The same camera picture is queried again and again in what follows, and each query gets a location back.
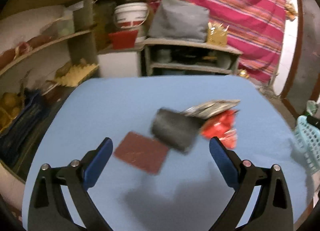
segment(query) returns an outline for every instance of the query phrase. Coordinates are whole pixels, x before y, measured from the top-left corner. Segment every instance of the bucket handle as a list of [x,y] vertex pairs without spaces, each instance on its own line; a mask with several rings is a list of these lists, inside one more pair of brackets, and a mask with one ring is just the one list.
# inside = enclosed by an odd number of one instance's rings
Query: bucket handle
[[[138,27],[138,26],[141,26],[141,25],[147,20],[147,18],[148,18],[148,16],[149,16],[149,13],[150,13],[150,10],[149,10],[149,8],[148,8],[148,11],[147,11],[147,15],[146,15],[145,20],[142,21],[142,23],[140,23],[139,25],[134,25],[134,26],[129,27],[129,28],[136,28],[136,27]],[[113,23],[115,24],[115,26],[116,26],[117,28],[126,29],[126,28],[122,28],[122,27],[119,27],[119,26],[118,26],[118,23],[116,22],[116,15],[115,15],[115,14],[113,14]]]

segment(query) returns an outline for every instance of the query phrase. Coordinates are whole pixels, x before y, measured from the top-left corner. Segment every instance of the maroon sandpaper sheet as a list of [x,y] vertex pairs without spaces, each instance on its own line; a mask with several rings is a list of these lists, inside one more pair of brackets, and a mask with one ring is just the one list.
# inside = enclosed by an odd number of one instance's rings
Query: maroon sandpaper sheet
[[169,148],[161,142],[129,132],[116,148],[114,155],[151,174],[158,174]]

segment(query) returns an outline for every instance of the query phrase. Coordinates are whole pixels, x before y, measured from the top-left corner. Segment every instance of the gray cloth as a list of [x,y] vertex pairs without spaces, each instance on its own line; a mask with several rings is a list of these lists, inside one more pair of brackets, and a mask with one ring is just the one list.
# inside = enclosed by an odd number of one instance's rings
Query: gray cloth
[[148,35],[205,42],[209,10],[182,0],[161,0]]

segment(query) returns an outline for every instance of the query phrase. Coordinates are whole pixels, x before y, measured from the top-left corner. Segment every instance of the blue gripper pad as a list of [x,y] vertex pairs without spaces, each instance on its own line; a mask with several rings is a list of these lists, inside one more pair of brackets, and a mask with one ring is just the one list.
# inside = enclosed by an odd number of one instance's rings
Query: blue gripper pad
[[209,149],[227,185],[237,190],[239,187],[238,170],[226,154],[226,148],[222,143],[212,138],[209,143]]
[[92,188],[96,184],[102,170],[104,169],[112,154],[112,151],[112,140],[109,138],[105,138],[99,145],[97,154],[88,165],[86,170],[83,172],[83,188],[85,190],[87,190],[88,188]]

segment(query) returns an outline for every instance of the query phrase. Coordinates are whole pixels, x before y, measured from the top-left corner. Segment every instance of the red container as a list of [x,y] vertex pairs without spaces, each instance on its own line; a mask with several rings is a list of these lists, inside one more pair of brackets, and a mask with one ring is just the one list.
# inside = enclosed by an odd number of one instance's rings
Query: red container
[[138,30],[132,30],[110,33],[109,37],[112,41],[113,49],[122,49],[134,47],[137,35]]

